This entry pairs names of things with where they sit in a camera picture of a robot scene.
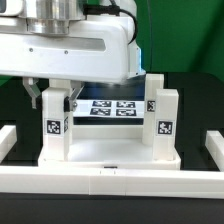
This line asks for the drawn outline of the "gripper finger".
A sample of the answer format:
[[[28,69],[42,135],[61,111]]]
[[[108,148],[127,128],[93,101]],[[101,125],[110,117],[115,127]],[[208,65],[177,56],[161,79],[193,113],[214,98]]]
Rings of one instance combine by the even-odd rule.
[[[41,108],[41,91],[37,86],[39,79],[24,77],[23,78],[23,86],[31,97],[31,103],[33,109]]]
[[[81,81],[71,81],[71,94],[64,99],[64,111],[72,112],[77,107],[76,99],[84,88],[84,83]]]

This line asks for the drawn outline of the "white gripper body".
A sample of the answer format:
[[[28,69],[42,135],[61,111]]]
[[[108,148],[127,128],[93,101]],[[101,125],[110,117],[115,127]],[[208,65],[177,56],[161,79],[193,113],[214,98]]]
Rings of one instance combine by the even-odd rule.
[[[90,16],[72,21],[69,33],[40,35],[22,18],[0,18],[0,74],[121,83],[137,74],[128,17]]]

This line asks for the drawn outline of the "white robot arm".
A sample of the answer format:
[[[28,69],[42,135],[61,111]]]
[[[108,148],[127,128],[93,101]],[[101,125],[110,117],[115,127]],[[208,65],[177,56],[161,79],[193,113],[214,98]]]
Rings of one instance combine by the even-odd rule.
[[[145,73],[134,0],[0,0],[0,75],[120,84]]]

